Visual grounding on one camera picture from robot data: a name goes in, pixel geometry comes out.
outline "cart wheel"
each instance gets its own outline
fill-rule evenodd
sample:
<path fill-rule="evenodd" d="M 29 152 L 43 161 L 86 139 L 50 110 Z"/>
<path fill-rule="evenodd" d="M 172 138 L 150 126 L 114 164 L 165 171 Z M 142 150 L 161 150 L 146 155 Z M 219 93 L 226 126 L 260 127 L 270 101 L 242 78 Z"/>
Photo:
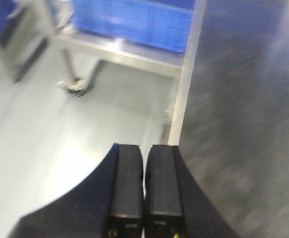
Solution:
<path fill-rule="evenodd" d="M 72 90 L 72 89 L 68 89 L 67 90 L 68 93 L 74 97 L 81 97 L 84 95 L 84 90 Z"/>

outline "stainless steel shelf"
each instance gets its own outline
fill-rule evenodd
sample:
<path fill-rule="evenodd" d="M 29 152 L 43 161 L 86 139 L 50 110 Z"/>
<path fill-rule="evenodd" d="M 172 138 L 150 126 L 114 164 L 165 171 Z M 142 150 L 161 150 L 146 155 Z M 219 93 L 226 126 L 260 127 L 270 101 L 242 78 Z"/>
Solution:
<path fill-rule="evenodd" d="M 171 77 L 173 87 L 169 92 L 171 101 L 169 109 L 166 110 L 167 119 L 162 142 L 178 145 L 206 1 L 197 0 L 195 3 L 187 48 L 184 53 L 148 47 L 122 38 L 81 32 L 68 22 L 68 16 L 72 13 L 70 1 L 62 1 L 61 5 L 65 11 L 60 12 L 66 12 L 67 9 L 69 14 L 65 14 L 64 17 L 58 16 L 60 22 L 56 23 L 46 0 L 35 0 L 33 4 L 36 6 L 40 21 L 48 32 L 52 46 L 58 52 L 64 78 L 62 85 L 70 92 L 81 95 L 80 93 L 90 81 L 90 78 L 79 78 L 75 75 L 72 68 L 73 57 L 71 57 L 71 54 L 75 53 L 93 56 L 91 68 L 95 68 L 99 60 L 105 60 Z"/>
<path fill-rule="evenodd" d="M 56 36 L 57 46 L 89 53 L 102 60 L 114 62 L 170 77 L 182 68 L 184 53 L 133 43 L 123 38 L 111 38 L 84 33 L 72 24 Z"/>

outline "dark gray surface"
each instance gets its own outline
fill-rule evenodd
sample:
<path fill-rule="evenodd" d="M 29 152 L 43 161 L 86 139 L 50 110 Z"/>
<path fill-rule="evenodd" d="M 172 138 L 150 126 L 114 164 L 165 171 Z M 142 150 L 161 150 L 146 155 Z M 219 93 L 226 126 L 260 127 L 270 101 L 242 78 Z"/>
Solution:
<path fill-rule="evenodd" d="M 208 0 L 180 149 L 244 238 L 289 238 L 289 1 Z"/>

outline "metal leg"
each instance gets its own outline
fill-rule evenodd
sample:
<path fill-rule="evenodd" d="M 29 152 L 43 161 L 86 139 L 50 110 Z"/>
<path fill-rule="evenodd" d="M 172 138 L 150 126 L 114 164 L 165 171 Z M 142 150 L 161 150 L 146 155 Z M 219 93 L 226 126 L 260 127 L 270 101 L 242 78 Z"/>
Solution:
<path fill-rule="evenodd" d="M 54 25 L 52 13 L 49 10 L 46 1 L 35 0 L 33 4 L 37 10 L 37 13 L 39 14 L 41 22 L 44 25 L 44 29 L 46 29 L 48 33 L 49 42 L 56 53 L 60 63 L 60 69 L 63 72 L 64 80 L 58 85 L 66 89 L 71 94 L 76 96 L 83 95 L 88 89 L 88 85 L 90 85 L 92 76 L 90 73 L 88 73 L 87 76 L 78 75 L 77 71 L 75 71 L 75 55 L 72 54 L 69 48 L 59 46 L 54 40 L 54 36 L 57 34 L 57 26 Z M 93 74 L 95 71 L 99 61 L 99 58 L 93 58 L 92 60 L 89 59 L 87 62 L 85 62 L 89 64 L 91 74 Z"/>
<path fill-rule="evenodd" d="M 181 75 L 179 78 L 179 85 L 174 107 L 172 124 L 170 128 L 168 145 L 179 144 L 205 7 L 206 7 L 206 0 L 196 1 L 195 11 L 190 29 L 190 35 L 188 37 L 187 42 L 186 54 L 184 57 Z"/>
<path fill-rule="evenodd" d="M 73 85 L 76 83 L 75 76 L 73 74 L 73 69 L 71 67 L 70 61 L 67 59 L 68 53 L 59 50 L 57 45 L 53 41 L 53 37 L 56 35 L 56 27 L 53 24 L 52 13 L 48 8 L 45 0 L 34 0 L 32 2 L 35 8 L 38 18 L 41 21 L 44 29 L 47 33 L 47 38 L 50 43 L 50 47 L 54 50 L 57 60 L 59 62 L 60 71 L 63 74 L 64 82 L 66 85 Z"/>

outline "white floor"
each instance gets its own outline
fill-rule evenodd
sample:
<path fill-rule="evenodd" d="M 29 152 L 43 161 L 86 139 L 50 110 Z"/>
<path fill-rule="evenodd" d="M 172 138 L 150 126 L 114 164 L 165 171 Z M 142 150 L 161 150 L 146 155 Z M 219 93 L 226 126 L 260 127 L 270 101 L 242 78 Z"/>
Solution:
<path fill-rule="evenodd" d="M 159 143 L 171 79 L 105 63 L 94 88 L 74 98 L 51 52 L 18 84 L 0 74 L 0 238 L 17 219 L 60 197 L 111 145 Z"/>

